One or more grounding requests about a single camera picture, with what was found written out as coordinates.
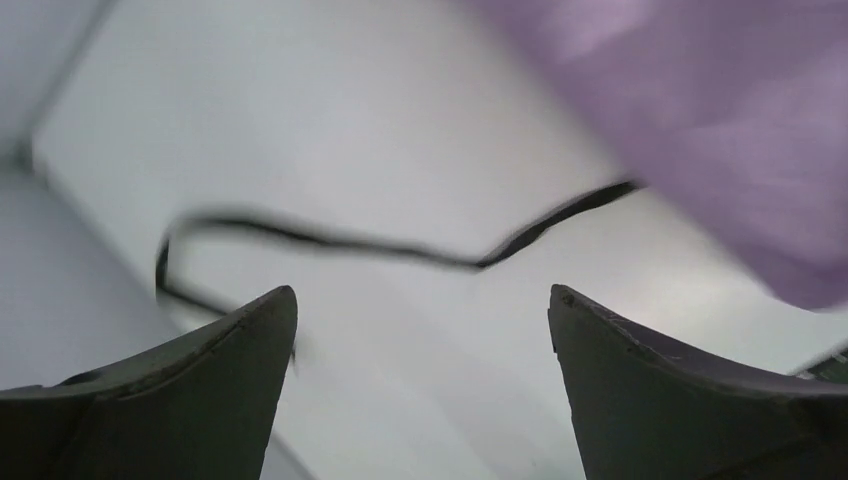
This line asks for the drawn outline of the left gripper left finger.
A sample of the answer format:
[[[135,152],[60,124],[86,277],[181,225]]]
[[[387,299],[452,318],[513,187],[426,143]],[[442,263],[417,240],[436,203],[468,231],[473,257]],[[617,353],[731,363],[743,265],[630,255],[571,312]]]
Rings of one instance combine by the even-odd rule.
[[[5,479],[257,479],[297,330],[282,286],[50,387],[1,394]]]

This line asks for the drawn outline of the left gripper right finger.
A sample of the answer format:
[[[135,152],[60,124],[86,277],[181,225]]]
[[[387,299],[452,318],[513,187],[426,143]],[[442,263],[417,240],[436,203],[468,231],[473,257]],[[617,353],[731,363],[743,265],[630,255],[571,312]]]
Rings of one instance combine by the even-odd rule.
[[[589,479],[843,479],[847,354],[782,375],[555,285],[548,321]]]

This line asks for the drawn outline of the pink wrapping paper sheet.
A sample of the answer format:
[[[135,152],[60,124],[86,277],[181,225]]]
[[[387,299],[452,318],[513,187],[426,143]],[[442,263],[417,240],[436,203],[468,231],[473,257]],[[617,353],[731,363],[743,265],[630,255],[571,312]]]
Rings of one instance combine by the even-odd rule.
[[[475,1],[644,183],[781,300],[847,300],[843,1]]]

